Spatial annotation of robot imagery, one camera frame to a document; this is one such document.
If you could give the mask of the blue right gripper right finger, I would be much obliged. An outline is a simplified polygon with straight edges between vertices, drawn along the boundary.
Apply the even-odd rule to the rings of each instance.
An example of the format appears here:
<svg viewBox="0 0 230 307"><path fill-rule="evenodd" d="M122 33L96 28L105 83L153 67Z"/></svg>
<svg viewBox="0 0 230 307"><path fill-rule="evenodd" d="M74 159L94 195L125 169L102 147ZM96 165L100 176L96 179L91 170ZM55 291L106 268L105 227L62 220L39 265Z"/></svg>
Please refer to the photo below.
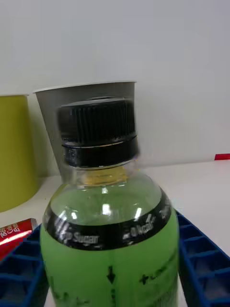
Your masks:
<svg viewBox="0 0 230 307"><path fill-rule="evenodd" d="M179 276L189 307L230 306L230 258L179 212Z"/></svg>

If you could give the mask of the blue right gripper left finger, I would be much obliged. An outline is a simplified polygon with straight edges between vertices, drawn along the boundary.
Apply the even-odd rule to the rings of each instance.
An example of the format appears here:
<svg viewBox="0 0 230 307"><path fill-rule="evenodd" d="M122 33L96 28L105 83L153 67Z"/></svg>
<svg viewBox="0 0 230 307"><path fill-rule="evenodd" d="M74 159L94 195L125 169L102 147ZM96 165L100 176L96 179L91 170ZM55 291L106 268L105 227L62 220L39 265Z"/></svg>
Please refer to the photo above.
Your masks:
<svg viewBox="0 0 230 307"><path fill-rule="evenodd" d="M43 307L49 289L38 226L0 262L0 306Z"/></svg>

